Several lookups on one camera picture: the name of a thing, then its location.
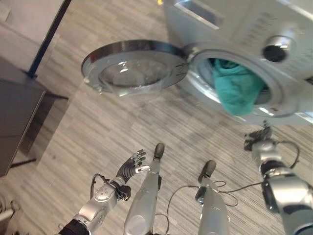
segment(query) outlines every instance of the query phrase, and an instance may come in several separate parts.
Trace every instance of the teal cloth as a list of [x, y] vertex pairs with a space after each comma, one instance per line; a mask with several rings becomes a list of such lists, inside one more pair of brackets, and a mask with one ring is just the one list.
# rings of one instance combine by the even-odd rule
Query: teal cloth
[[231, 61], [215, 59], [213, 67], [215, 89], [221, 105], [232, 115], [250, 114], [265, 87], [263, 80], [246, 67]]

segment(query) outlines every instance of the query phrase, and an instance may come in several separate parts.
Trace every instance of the washing machine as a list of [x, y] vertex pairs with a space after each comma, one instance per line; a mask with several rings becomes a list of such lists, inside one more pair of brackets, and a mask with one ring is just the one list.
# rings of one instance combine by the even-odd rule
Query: washing machine
[[101, 92], [140, 100], [177, 84], [223, 110], [211, 61], [246, 67], [265, 86], [241, 123], [313, 123], [312, 0], [164, 0], [170, 43], [117, 42], [90, 53], [84, 81]]

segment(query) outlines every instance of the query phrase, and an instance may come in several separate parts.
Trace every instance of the dial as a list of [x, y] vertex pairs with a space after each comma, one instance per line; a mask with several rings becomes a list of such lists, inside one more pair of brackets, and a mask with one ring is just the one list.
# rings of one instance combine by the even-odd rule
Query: dial
[[293, 39], [285, 36], [274, 36], [268, 39], [263, 49], [263, 56], [272, 62], [282, 62], [289, 56], [293, 47]]

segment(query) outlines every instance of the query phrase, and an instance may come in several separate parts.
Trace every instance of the black cable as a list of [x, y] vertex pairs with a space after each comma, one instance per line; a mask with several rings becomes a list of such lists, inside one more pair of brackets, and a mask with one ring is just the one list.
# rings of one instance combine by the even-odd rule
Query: black cable
[[275, 143], [276, 143], [276, 145], [279, 145], [280, 143], [282, 143], [282, 144], [290, 144], [297, 150], [297, 155], [295, 157], [295, 160], [294, 160], [293, 164], [291, 164], [291, 166], [289, 167], [290, 169], [293, 169], [295, 167], [295, 165], [297, 165], [297, 163], [299, 162], [300, 147], [295, 142], [292, 142], [292, 141], [278, 141], [278, 142], [275, 142]]
[[93, 175], [92, 180], [91, 180], [91, 186], [90, 186], [90, 199], [93, 197], [93, 189], [94, 189], [94, 184], [96, 183], [96, 178], [100, 177], [103, 182], [106, 182], [106, 178], [103, 175], [100, 175], [99, 173], [96, 173]]
[[228, 207], [236, 207], [236, 206], [238, 206], [239, 201], [238, 201], [238, 199], [234, 195], [232, 195], [232, 194], [230, 194], [228, 192], [220, 192], [220, 193], [227, 194], [228, 196], [231, 196], [233, 199], [235, 199], [235, 204], [227, 204], [227, 203], [225, 203], [225, 205], [227, 205]]
[[247, 186], [244, 186], [244, 187], [242, 187], [242, 188], [238, 188], [238, 189], [235, 189], [235, 190], [232, 190], [232, 191], [219, 191], [219, 192], [221, 192], [221, 193], [237, 192], [237, 191], [243, 190], [243, 189], [248, 188], [248, 187], [251, 187], [251, 186], [260, 185], [261, 183], [262, 183], [262, 182], [254, 183], [254, 184], [247, 185]]
[[216, 184], [216, 183], [223, 183], [222, 185], [218, 185], [218, 186], [216, 186], [217, 188], [220, 188], [220, 187], [223, 187], [223, 186], [225, 186], [225, 185], [226, 185], [226, 182], [225, 182], [224, 180], [214, 181], [214, 183], [215, 183], [215, 184]]
[[[217, 188], [223, 187], [223, 186], [226, 185], [226, 182], [223, 181], [223, 180], [218, 180], [218, 181], [215, 181], [214, 183], [219, 183], [219, 182], [222, 182], [223, 185], [217, 186]], [[243, 190], [243, 189], [245, 189], [245, 188], [248, 188], [248, 187], [251, 187], [251, 186], [254, 186], [254, 185], [260, 185], [261, 183], [262, 183], [262, 182], [250, 184], [250, 185], [247, 185], [247, 186], [244, 186], [244, 187], [241, 187], [241, 188], [232, 190], [232, 191], [219, 191], [219, 193], [225, 193], [225, 194], [231, 196], [233, 199], [235, 199], [235, 201], [236, 201], [235, 204], [226, 204], [226, 203], [225, 203], [225, 205], [227, 205], [227, 206], [229, 206], [229, 207], [235, 207], [235, 206], [238, 205], [239, 201], [238, 201], [238, 199], [237, 199], [234, 195], [231, 195], [231, 194], [230, 194], [231, 192], [237, 192], [237, 191]], [[169, 213], [169, 208], [170, 208], [172, 199], [173, 199], [174, 195], [175, 195], [180, 189], [182, 189], [182, 188], [199, 188], [199, 186], [195, 186], [195, 185], [185, 185], [185, 186], [179, 187], [178, 189], [176, 189], [176, 190], [173, 192], [172, 196], [170, 197], [170, 200], [169, 200], [169, 202], [168, 202], [167, 209], [166, 209], [166, 214], [163, 214], [163, 213], [157, 213], [157, 214], [156, 214], [156, 215], [162, 215], [162, 216], [164, 216], [164, 217], [166, 218], [167, 227], [166, 227], [166, 232], [165, 232], [165, 234], [167, 234], [168, 231], [170, 230], [170, 220], [169, 220], [169, 218], [168, 218], [168, 213]]]

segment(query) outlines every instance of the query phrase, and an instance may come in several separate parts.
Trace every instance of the open washing machine door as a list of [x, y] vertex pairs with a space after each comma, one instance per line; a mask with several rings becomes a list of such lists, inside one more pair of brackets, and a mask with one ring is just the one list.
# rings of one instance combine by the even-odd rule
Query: open washing machine door
[[183, 50], [151, 40], [109, 44], [90, 53], [82, 63], [86, 84], [99, 93], [111, 92], [134, 101], [158, 97], [187, 71]]

